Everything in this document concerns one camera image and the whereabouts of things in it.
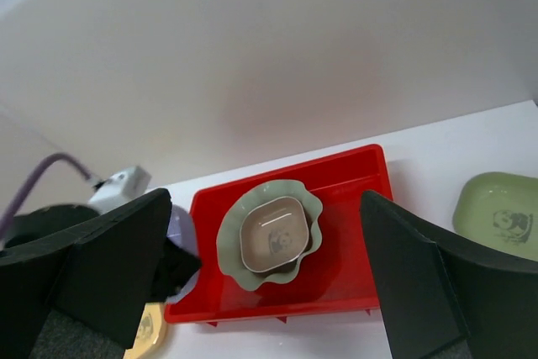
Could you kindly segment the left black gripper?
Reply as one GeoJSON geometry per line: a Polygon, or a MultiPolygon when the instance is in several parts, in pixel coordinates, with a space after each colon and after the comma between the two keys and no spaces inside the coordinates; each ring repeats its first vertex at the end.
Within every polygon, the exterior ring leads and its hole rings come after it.
{"type": "Polygon", "coordinates": [[[201,260],[177,245],[164,245],[151,284],[151,298],[171,298],[187,285],[202,267],[201,260]]]}

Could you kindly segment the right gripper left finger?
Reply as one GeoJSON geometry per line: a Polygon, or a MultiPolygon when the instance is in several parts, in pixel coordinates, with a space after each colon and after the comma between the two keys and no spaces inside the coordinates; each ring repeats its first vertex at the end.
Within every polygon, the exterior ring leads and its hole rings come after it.
{"type": "Polygon", "coordinates": [[[1,253],[3,358],[121,358],[131,348],[171,213],[163,188],[1,253]]]}

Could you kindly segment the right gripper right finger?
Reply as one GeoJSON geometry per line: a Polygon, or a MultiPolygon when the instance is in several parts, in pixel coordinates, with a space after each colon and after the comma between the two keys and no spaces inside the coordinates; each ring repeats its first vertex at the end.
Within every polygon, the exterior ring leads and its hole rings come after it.
{"type": "Polygon", "coordinates": [[[362,232],[394,358],[535,358],[537,263],[480,245],[374,191],[362,232]]]}

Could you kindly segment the lavender square dish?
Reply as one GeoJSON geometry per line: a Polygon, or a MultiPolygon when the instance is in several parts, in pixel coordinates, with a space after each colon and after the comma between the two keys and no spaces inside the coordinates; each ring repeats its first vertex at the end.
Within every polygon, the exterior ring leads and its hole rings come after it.
{"type": "MultiPolygon", "coordinates": [[[[189,212],[175,204],[171,207],[171,217],[169,221],[168,239],[178,247],[188,251],[195,256],[198,255],[198,243],[193,219],[189,212]]],[[[177,289],[176,294],[166,300],[167,304],[176,304],[184,299],[196,286],[199,278],[199,271],[196,271],[183,287],[177,289]]]]}

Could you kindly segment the large green scalloped bowl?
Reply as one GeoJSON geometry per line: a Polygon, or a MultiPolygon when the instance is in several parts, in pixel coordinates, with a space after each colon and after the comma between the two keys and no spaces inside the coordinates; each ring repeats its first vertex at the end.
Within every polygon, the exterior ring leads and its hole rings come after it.
{"type": "Polygon", "coordinates": [[[307,190],[297,180],[273,180],[251,188],[234,202],[221,221],[216,239],[219,270],[232,277],[238,286],[249,292],[257,290],[265,283],[287,284],[299,273],[301,263],[306,256],[314,254],[322,244],[323,236],[319,219],[324,207],[321,200],[307,190]],[[296,198],[302,205],[310,225],[311,245],[299,258],[292,271],[273,273],[269,276],[257,276],[247,270],[240,254],[240,227],[247,214],[256,207],[280,197],[296,198]]]}

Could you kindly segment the yellow square dish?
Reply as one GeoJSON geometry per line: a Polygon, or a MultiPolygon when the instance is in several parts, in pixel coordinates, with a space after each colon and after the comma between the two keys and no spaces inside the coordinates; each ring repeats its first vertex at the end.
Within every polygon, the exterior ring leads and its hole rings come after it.
{"type": "Polygon", "coordinates": [[[146,304],[133,346],[126,350],[123,359],[146,358],[155,351],[166,336],[163,303],[146,304]]]}

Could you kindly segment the green square dish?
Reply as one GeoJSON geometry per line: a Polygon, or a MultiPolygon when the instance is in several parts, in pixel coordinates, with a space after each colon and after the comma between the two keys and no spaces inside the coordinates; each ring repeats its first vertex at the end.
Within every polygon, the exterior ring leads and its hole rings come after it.
{"type": "Polygon", "coordinates": [[[463,186],[452,217],[457,234],[514,256],[537,259],[537,179],[486,172],[463,186]]]}

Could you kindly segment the pink-brown square dish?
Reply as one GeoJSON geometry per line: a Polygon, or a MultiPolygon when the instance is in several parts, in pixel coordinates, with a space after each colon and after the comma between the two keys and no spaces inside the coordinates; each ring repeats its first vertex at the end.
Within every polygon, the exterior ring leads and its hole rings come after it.
{"type": "Polygon", "coordinates": [[[240,227],[242,263],[257,276],[292,271],[310,245],[309,220],[296,198],[275,198],[256,207],[240,227]]]}

